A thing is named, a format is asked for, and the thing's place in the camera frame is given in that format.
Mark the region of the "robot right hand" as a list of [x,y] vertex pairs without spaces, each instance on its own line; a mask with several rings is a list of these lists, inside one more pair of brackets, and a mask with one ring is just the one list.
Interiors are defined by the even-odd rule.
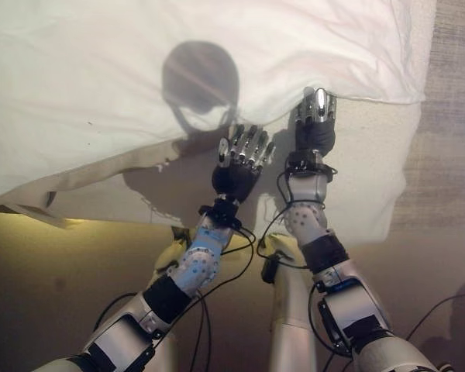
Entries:
[[305,87],[294,123],[296,150],[316,150],[325,157],[336,142],[336,98],[324,88]]

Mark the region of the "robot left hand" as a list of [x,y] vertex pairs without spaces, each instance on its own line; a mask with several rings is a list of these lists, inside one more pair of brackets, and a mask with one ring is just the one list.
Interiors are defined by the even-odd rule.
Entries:
[[212,187],[218,195],[243,203],[271,163],[276,145],[263,128],[238,124],[232,135],[219,141],[218,163],[212,173]]

